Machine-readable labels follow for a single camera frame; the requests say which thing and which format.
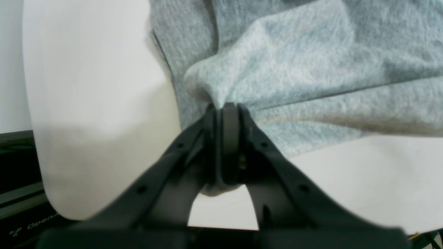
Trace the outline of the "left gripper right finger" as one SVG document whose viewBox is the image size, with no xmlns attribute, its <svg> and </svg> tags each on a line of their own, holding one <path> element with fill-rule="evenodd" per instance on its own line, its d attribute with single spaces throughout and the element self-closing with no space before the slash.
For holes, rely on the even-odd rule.
<svg viewBox="0 0 443 249">
<path fill-rule="evenodd" d="M 325 194 L 253 122 L 246 107 L 220 112 L 220 184 L 245 184 L 260 249 L 409 249 L 399 228 L 350 213 Z"/>
</svg>

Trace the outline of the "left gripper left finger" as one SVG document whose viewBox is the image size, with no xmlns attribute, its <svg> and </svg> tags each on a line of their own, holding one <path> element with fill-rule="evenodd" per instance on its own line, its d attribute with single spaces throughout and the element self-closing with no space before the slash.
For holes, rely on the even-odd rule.
<svg viewBox="0 0 443 249">
<path fill-rule="evenodd" d="M 50 230 L 40 249 L 191 249 L 193 202 L 213 181 L 217 109 L 173 141 L 160 159 L 104 210 L 68 228 Z"/>
</svg>

